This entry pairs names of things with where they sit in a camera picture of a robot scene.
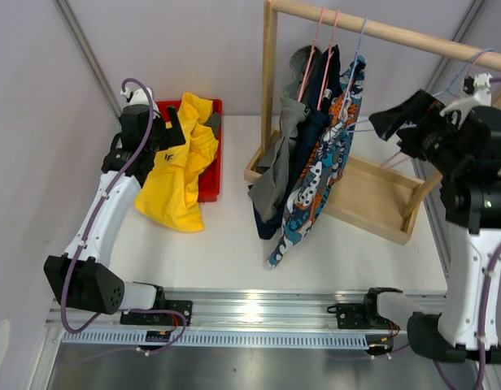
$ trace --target red tray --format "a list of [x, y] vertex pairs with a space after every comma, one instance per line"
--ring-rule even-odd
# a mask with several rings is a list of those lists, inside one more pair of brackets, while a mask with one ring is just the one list
[[[212, 112], [217, 112], [222, 117], [223, 122], [223, 109], [222, 102], [219, 99], [212, 100]], [[168, 112], [166, 111], [167, 106], [174, 106], [177, 110], [180, 108], [181, 101], [163, 101], [156, 102], [159, 107], [160, 112], [164, 120], [169, 121]], [[221, 182], [221, 140], [222, 140], [222, 127], [223, 123], [220, 125], [220, 130], [218, 131], [218, 150], [216, 151], [215, 161], [200, 175], [198, 180], [198, 201], [204, 202], [216, 202], [218, 200], [218, 195], [220, 194], [220, 182]]]

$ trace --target yellow shirt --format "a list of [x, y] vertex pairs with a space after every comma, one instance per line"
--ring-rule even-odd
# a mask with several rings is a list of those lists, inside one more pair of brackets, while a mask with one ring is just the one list
[[184, 93], [178, 119], [185, 144], [158, 152], [135, 207], [144, 215], [181, 232], [203, 230], [198, 204], [198, 177], [216, 157], [218, 141], [203, 126], [212, 101]]

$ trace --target table surface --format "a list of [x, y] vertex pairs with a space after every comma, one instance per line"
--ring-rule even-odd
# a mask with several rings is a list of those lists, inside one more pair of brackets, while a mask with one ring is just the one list
[[[175, 232], [134, 208], [129, 210], [111, 258], [111, 269], [118, 276], [165, 288], [326, 293], [380, 286], [446, 291], [424, 205], [405, 245], [322, 214], [283, 262], [266, 270], [263, 262], [276, 246], [278, 233], [271, 240], [259, 239], [243, 179], [259, 145], [259, 126], [259, 116], [223, 118], [222, 188], [217, 202], [201, 205], [203, 232]], [[365, 123], [358, 125], [361, 128], [371, 127]], [[395, 139], [386, 143], [375, 132], [358, 132], [351, 152], [382, 162], [397, 150]], [[397, 169], [413, 175], [409, 161]]]

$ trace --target pink hanger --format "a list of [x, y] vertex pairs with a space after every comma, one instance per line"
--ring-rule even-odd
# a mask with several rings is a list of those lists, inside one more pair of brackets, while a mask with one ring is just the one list
[[310, 69], [310, 64], [312, 62], [312, 57], [314, 56], [314, 52], [316, 51], [316, 41], [317, 36], [319, 35], [319, 29], [321, 27], [321, 23], [323, 22], [323, 14], [325, 13], [325, 8], [321, 9], [321, 16], [319, 18], [319, 24], [317, 24], [316, 36], [312, 41], [312, 47], [310, 49], [310, 57], [308, 57], [307, 69], [305, 69], [305, 74], [303, 76], [303, 82], [301, 83], [301, 89], [299, 90], [298, 102], [301, 102], [301, 97], [303, 96], [303, 92], [305, 91], [305, 87], [307, 86], [307, 78], [308, 78], [308, 70]]
[[326, 59], [326, 66], [325, 66], [325, 73], [323, 75], [323, 82], [321, 83], [321, 91], [319, 92], [319, 101], [317, 102], [317, 110], [319, 111], [320, 108], [321, 108], [321, 100], [323, 99], [323, 91], [325, 90], [326, 88], [326, 85], [328, 83], [328, 81], [326, 80], [326, 75], [329, 71], [329, 64], [330, 64], [330, 59], [332, 58], [333, 56], [333, 50], [332, 50], [332, 46], [333, 46], [333, 36], [335, 35], [335, 30], [337, 29], [337, 26], [338, 26], [338, 17], [339, 17], [339, 13], [340, 11], [337, 10], [336, 13], [335, 13], [335, 20], [333, 21], [333, 30], [332, 30], [332, 37], [330, 38], [330, 43], [329, 43], [329, 56], [328, 58]]

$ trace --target metal floor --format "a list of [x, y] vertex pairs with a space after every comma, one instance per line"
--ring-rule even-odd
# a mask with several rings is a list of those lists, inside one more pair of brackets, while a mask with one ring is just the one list
[[[123, 351], [75, 363], [112, 348], [61, 344], [48, 389], [447, 389], [433, 363], [410, 349], [371, 361], [362, 351], [172, 347], [151, 357]], [[473, 386], [473, 365], [444, 369], [458, 389]]]

